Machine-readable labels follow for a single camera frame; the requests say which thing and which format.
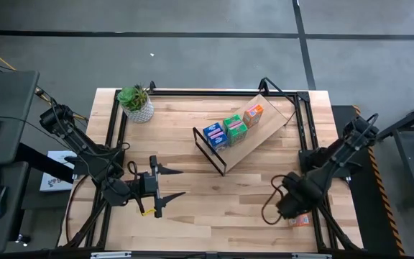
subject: potted plant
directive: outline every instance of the potted plant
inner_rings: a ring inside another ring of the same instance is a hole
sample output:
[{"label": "potted plant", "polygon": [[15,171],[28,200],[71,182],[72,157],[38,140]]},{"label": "potted plant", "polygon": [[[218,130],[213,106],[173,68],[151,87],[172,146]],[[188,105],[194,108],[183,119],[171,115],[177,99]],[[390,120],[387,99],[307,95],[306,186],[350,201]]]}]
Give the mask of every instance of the potted plant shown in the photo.
[{"label": "potted plant", "polygon": [[155,113],[146,89],[138,84],[123,88],[118,94],[118,101],[127,117],[136,123],[149,121]]}]

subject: orange box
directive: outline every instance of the orange box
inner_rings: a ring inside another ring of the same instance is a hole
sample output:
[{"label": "orange box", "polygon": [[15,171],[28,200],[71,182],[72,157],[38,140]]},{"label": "orange box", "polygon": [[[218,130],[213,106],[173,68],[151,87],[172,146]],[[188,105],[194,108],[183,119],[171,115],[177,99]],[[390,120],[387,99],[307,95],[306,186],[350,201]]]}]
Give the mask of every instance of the orange box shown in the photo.
[{"label": "orange box", "polygon": [[291,227],[302,227],[309,225],[309,213],[298,215],[294,219],[289,219],[288,224]]},{"label": "orange box", "polygon": [[247,128],[251,128],[253,125],[258,123],[259,118],[261,118],[263,114],[263,108],[259,104],[255,104],[254,106],[250,107],[250,109],[244,112],[244,118],[242,121],[245,123]]}]

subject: blue box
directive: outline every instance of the blue box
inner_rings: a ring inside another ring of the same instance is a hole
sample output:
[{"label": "blue box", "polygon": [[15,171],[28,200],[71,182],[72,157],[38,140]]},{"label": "blue box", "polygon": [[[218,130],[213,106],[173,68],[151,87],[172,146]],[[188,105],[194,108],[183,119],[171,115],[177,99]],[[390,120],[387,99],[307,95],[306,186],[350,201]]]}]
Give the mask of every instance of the blue box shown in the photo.
[{"label": "blue box", "polygon": [[208,126],[207,128],[203,129],[204,136],[206,139],[210,138],[211,136],[222,132],[220,124],[217,122],[213,125]]},{"label": "blue box", "polygon": [[213,135],[208,141],[216,152],[225,150],[228,147],[228,137],[224,132]]}]

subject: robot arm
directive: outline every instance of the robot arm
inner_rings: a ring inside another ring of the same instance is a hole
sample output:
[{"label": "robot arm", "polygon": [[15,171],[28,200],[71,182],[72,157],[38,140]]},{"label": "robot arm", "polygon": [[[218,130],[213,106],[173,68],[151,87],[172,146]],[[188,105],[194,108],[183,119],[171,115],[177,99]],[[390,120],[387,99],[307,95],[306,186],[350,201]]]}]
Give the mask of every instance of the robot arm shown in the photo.
[{"label": "robot arm", "polygon": [[141,213],[144,213],[141,198],[153,196],[155,216],[161,217],[161,210],[167,202],[184,194],[160,198],[157,174],[175,174],[182,173],[182,171],[174,171],[158,165],[155,155],[150,157],[151,174],[138,173],[136,164],[134,164],[135,172],[133,172],[128,165],[130,173],[134,174],[134,179],[122,181],[120,178],[124,175],[124,170],[116,160],[124,157],[125,150],[122,146],[111,149],[94,143],[75,126],[73,111],[68,106],[58,105],[54,99],[51,99],[51,109],[41,114],[40,118],[43,128],[62,139],[78,155],[75,166],[92,178],[93,184],[101,190],[104,199],[110,205],[123,206],[128,200],[135,199]]},{"label": "robot arm", "polygon": [[303,161],[303,164],[307,168],[313,168],[312,170],[309,170],[304,176],[299,176],[294,172],[283,176],[282,186],[288,190],[288,193],[283,195],[281,190],[275,187],[282,197],[276,203],[281,217],[284,219],[295,218],[313,209],[319,209],[341,244],[346,249],[359,250],[321,204],[330,189],[332,178],[346,172],[351,173],[355,168],[352,166],[356,165],[349,162],[352,156],[362,148],[374,144],[378,129],[373,124],[377,118],[378,114],[374,114],[367,120],[362,117],[351,120],[344,128],[343,137],[327,148],[315,150]]}]

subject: paper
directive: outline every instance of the paper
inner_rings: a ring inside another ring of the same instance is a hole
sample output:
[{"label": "paper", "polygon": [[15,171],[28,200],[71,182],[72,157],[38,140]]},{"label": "paper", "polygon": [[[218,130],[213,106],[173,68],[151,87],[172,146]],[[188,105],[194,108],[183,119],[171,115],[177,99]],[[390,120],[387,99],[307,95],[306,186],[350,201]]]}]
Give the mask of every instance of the paper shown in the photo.
[{"label": "paper", "polygon": [[[66,157],[76,156],[76,154],[73,151],[49,151],[47,152],[47,156],[59,163],[66,165],[71,169],[74,168],[74,165],[72,163],[68,163],[65,160]],[[73,185],[71,183],[67,183],[65,181],[60,180],[59,178],[55,178],[51,176],[49,173],[44,173],[42,175],[40,191],[67,191],[71,190],[72,186]]]}]

